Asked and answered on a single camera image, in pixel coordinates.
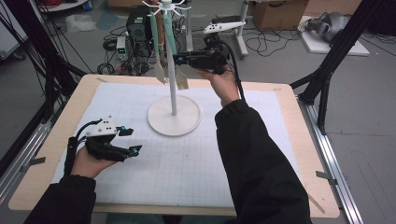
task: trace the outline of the wooden table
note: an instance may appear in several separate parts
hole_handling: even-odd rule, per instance
[[[68,137],[74,134],[81,117],[94,96],[96,88],[102,82],[162,85],[155,77],[85,76],[78,84],[62,115],[58,118],[46,142],[36,156],[37,158],[46,157],[46,162],[29,168],[9,202],[10,209],[32,210],[34,208],[53,178],[58,161],[67,146]],[[190,79],[189,84],[191,87],[211,88],[207,80]],[[300,170],[300,177],[308,192],[311,217],[338,217],[340,212],[328,180],[316,176],[316,171],[324,172],[324,170],[291,87],[286,84],[253,82],[244,82],[243,86],[246,90],[273,91],[276,94],[288,130],[293,153]],[[93,211],[235,216],[235,211],[231,208],[140,204],[97,203]]]

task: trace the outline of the black jacket sleeve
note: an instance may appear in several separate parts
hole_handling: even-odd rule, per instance
[[[216,124],[238,223],[311,223],[306,191],[259,113],[237,100]]]
[[[37,203],[25,224],[89,224],[96,200],[94,179],[70,175],[59,184],[51,184]]]

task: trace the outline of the black glove device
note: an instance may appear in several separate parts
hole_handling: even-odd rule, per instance
[[[134,131],[123,127],[118,127],[117,130],[120,130],[119,136],[131,135]],[[125,161],[125,159],[139,155],[139,151],[142,146],[129,147],[128,149],[112,146],[110,142],[115,136],[115,134],[111,134],[87,137],[85,147],[87,147],[88,152],[98,160]]]
[[[213,73],[223,74],[223,66],[230,58],[229,51],[222,47],[218,33],[208,34],[204,41],[206,48],[202,50],[174,54],[175,64],[188,64],[193,68],[213,70]]]

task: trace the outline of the white grid paper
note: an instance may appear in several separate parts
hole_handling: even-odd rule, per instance
[[[97,88],[76,132],[87,122],[111,115],[116,126],[134,129],[131,136],[116,136],[113,146],[143,145],[138,157],[119,162],[96,177],[98,203],[233,207],[216,140],[214,117],[221,110],[219,98],[209,88],[177,94],[195,101],[202,119],[193,132],[167,137],[151,129],[147,113],[155,100],[169,95],[169,87],[102,83]],[[298,171],[276,95],[270,91],[245,91],[245,95]],[[52,182],[63,176],[64,158],[65,152]]]

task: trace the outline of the hand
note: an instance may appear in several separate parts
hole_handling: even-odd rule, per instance
[[[77,155],[70,175],[80,175],[89,178],[97,177],[107,167],[115,164],[115,161],[100,161],[91,156],[87,148],[82,147]]]
[[[230,67],[228,65],[224,65],[223,68],[225,72],[222,75],[210,73],[205,69],[195,70],[197,71],[198,75],[210,81],[213,90],[221,99],[221,105],[226,106],[232,101],[238,100],[240,98],[235,77],[233,76]]]

